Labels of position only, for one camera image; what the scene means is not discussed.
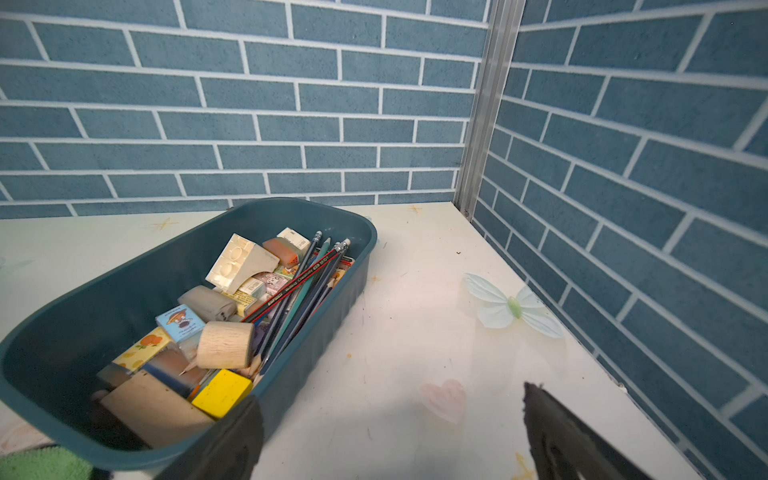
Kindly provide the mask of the large wooden block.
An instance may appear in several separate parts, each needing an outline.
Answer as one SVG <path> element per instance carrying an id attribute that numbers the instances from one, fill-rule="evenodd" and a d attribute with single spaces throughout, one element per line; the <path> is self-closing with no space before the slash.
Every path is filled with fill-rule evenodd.
<path id="1" fill-rule="evenodd" d="M 208 415 L 144 371 L 118 386 L 100 403 L 153 449 L 176 444 L 214 424 Z"/>

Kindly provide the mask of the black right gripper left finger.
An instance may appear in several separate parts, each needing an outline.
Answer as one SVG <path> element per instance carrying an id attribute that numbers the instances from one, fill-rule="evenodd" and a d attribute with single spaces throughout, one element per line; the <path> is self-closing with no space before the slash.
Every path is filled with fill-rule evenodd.
<path id="1" fill-rule="evenodd" d="M 264 445 L 264 419 L 258 400 L 247 396 L 158 479 L 249 479 Z"/>

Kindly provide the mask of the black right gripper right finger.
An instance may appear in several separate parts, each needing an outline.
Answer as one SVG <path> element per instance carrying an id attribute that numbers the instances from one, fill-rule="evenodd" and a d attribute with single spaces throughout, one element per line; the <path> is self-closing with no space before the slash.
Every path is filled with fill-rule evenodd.
<path id="1" fill-rule="evenodd" d="M 530 453 L 540 479 L 650 479 L 543 388 L 525 383 L 523 402 Z"/>

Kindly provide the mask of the grey eraser block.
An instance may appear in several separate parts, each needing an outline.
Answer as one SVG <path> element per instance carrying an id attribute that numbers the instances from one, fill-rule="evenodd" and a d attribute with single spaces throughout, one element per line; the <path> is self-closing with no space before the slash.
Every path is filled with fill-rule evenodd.
<path id="1" fill-rule="evenodd" d="M 205 286 L 196 286 L 178 298 L 180 305 L 189 307 L 204 322 L 228 321 L 237 313 L 234 300 Z"/>

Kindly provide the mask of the wooden cylinder block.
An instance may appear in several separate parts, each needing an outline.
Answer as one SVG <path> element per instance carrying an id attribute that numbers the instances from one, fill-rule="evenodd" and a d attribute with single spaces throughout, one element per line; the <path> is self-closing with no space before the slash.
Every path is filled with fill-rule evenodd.
<path id="1" fill-rule="evenodd" d="M 196 363 L 202 369 L 240 369 L 250 365 L 254 325 L 214 321 L 202 330 Z"/>

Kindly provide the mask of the yellow block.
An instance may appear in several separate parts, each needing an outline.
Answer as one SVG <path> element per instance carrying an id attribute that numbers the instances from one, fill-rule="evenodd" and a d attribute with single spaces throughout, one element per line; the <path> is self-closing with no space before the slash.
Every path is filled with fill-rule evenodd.
<path id="1" fill-rule="evenodd" d="M 253 389 L 249 378 L 220 370 L 192 400 L 192 405 L 214 419 L 223 418 Z"/>

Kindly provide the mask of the blue picture eraser box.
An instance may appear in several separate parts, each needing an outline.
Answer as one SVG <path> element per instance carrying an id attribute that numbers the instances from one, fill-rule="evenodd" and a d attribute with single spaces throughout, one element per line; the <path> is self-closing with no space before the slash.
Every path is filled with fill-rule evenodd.
<path id="1" fill-rule="evenodd" d="M 155 317 L 156 323 L 175 343 L 199 335 L 205 322 L 187 305 L 178 305 Z"/>

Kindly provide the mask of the cream toy building block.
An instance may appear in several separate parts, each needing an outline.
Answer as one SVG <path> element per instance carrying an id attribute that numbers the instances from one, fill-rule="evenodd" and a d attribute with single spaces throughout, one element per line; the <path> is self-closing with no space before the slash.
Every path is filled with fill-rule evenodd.
<path id="1" fill-rule="evenodd" d="M 233 234 L 205 280 L 223 292 L 234 294 L 242 284 L 261 272 L 272 272 L 279 258 L 262 246 Z"/>

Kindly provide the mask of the red pencil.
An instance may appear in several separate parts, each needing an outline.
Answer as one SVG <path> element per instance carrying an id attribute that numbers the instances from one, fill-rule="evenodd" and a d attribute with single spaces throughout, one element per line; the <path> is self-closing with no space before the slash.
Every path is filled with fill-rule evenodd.
<path id="1" fill-rule="evenodd" d="M 332 248 L 325 256 L 317 260 L 314 264 L 310 265 L 303 272 L 298 274 L 293 280 L 286 284 L 281 290 L 279 290 L 272 298 L 262 304 L 259 308 L 254 310 L 250 315 L 246 316 L 242 323 L 256 324 L 267 315 L 273 308 L 279 305 L 285 298 L 290 297 L 293 292 L 316 275 L 322 270 L 331 260 L 334 260 L 340 255 L 342 251 L 341 247 Z"/>

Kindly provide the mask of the dark blue pencil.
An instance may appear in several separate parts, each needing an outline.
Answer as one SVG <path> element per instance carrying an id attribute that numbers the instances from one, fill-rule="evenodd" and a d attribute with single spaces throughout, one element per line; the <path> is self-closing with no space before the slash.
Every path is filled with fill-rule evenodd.
<path id="1" fill-rule="evenodd" d="M 310 316 L 315 308 L 315 304 L 326 290 L 326 286 L 335 274 L 338 264 L 350 246 L 351 241 L 345 239 L 334 248 L 334 256 L 323 268 L 319 278 L 312 284 L 311 289 L 302 297 L 302 302 L 298 305 L 296 313 L 291 317 L 288 326 L 278 336 L 274 349 L 270 352 L 267 360 L 263 363 L 257 376 L 261 379 L 269 367 L 277 360 L 279 354 L 286 348 L 290 340 L 296 335 L 303 322 Z"/>

